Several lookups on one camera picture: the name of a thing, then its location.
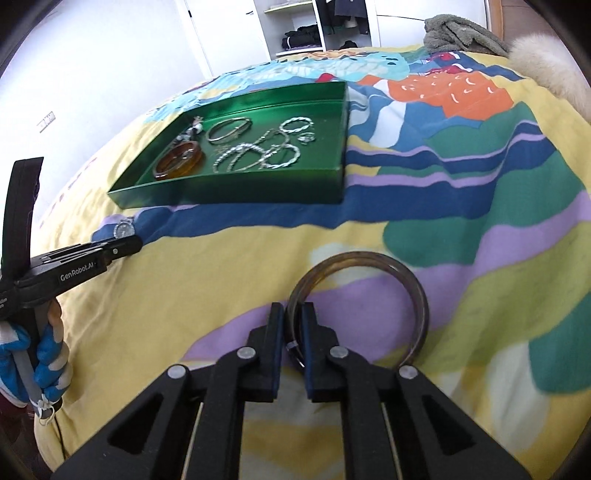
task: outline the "green tray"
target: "green tray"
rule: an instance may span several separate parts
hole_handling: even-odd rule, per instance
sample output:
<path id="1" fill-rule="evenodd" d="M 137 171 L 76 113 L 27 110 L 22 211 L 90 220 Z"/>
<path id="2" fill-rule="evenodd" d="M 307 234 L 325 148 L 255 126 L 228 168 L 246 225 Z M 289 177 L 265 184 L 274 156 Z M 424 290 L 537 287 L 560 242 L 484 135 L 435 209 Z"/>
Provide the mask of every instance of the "green tray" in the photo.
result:
<path id="1" fill-rule="evenodd" d="M 153 166 L 175 137 L 191 125 L 195 116 L 204 118 L 204 131 L 199 134 L 198 141 L 205 153 L 205 161 L 188 176 L 154 180 Z M 205 139 L 205 132 L 219 121 L 237 116 L 249 117 L 253 124 L 249 131 L 225 145 L 254 142 L 267 130 L 277 128 L 295 116 L 307 116 L 313 120 L 314 126 L 305 131 L 314 131 L 316 140 L 303 145 L 296 140 L 297 134 L 290 135 L 291 143 L 298 146 L 301 157 L 286 168 L 259 170 L 255 167 L 243 172 L 226 172 L 231 160 L 228 159 L 220 165 L 220 173 L 214 173 L 213 162 L 221 153 L 216 151 L 218 145 Z M 343 197 L 347 122 L 345 82 L 291 85 L 212 102 L 182 113 L 167 126 L 117 179 L 108 195 L 121 208 L 194 203 L 339 203 Z M 268 148 L 280 141 L 281 137 L 274 137 L 261 146 Z M 280 163 L 291 158 L 292 154 L 291 150 L 285 150 L 270 161 Z M 248 152 L 235 168 L 246 166 L 258 157 L 255 152 Z"/>

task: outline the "wall socket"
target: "wall socket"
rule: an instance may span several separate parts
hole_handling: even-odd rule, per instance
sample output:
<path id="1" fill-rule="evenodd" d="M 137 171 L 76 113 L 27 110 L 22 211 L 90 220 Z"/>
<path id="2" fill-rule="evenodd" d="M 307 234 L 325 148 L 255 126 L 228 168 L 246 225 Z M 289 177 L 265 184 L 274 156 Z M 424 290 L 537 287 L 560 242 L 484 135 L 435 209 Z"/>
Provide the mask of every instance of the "wall socket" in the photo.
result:
<path id="1" fill-rule="evenodd" d="M 37 124 L 37 128 L 39 129 L 39 133 L 43 132 L 47 126 L 53 122 L 56 119 L 56 114 L 54 114 L 53 112 L 49 112 L 45 117 L 43 117 L 43 120 L 41 120 L 38 124 Z"/>

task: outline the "glove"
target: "glove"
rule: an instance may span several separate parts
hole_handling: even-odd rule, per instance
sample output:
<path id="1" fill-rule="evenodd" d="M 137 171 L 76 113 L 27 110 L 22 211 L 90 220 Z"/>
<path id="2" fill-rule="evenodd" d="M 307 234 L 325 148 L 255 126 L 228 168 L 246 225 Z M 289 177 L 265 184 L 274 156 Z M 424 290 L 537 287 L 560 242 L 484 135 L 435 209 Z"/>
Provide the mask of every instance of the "glove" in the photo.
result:
<path id="1" fill-rule="evenodd" d="M 58 401 L 72 380 L 72 366 L 68 363 L 70 349 L 64 343 L 64 324 L 57 300 L 52 300 L 47 313 L 48 323 L 37 347 L 34 380 L 50 403 Z M 20 325 L 0 322 L 0 393 L 17 407 L 26 407 L 29 395 L 18 374 L 12 353 L 27 350 L 31 339 Z"/>

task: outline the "bed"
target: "bed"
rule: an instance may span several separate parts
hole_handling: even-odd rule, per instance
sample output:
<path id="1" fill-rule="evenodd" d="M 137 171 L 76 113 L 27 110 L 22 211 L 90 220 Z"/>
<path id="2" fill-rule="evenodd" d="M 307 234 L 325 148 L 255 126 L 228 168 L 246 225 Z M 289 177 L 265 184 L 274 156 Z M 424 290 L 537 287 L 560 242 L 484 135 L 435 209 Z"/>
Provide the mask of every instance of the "bed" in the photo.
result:
<path id="1" fill-rule="evenodd" d="M 333 80 L 349 89 L 341 205 L 121 211 L 106 195 L 181 112 Z M 133 216 L 145 242 L 59 299 L 74 368 L 57 414 L 66 450 L 169 365 L 199 368 L 242 346 L 318 262 L 371 250 L 409 266 L 427 293 L 432 321 L 416 365 L 534 479 L 549 478 L 591 417 L 590 151 L 591 126 L 565 100 L 482 54 L 300 54 L 166 101 L 85 164 L 33 238 L 41 253 L 108 238 Z M 343 345 L 396 363 L 413 314 L 393 279 L 353 268 L 310 298 Z M 55 425 L 35 434 L 55 469 Z M 289 363 L 279 399 L 246 408 L 241 478 L 344 478 L 338 406 L 309 403 Z"/>

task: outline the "metal bolt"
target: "metal bolt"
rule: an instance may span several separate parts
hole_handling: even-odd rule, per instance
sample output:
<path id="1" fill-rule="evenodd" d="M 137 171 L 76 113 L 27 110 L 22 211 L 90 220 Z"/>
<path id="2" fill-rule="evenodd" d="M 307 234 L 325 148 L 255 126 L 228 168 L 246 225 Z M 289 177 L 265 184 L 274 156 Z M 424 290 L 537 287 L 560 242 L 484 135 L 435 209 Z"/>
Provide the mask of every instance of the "metal bolt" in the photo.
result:
<path id="1" fill-rule="evenodd" d="M 398 373 L 402 378 L 412 380 L 418 375 L 418 370 L 414 368 L 412 365 L 403 365 L 400 367 L 400 370 L 398 370 Z"/>
<path id="2" fill-rule="evenodd" d="M 347 347 L 337 345 L 330 349 L 330 356 L 335 358 L 345 358 L 347 355 L 349 355 Z"/>
<path id="3" fill-rule="evenodd" d="M 239 348 L 237 353 L 238 358 L 242 358 L 243 360 L 248 360 L 256 355 L 256 350 L 251 346 L 243 346 Z"/>
<path id="4" fill-rule="evenodd" d="M 185 373 L 187 373 L 187 371 L 182 365 L 173 365 L 167 371 L 168 376 L 170 378 L 174 378 L 175 380 L 183 378 Z"/>

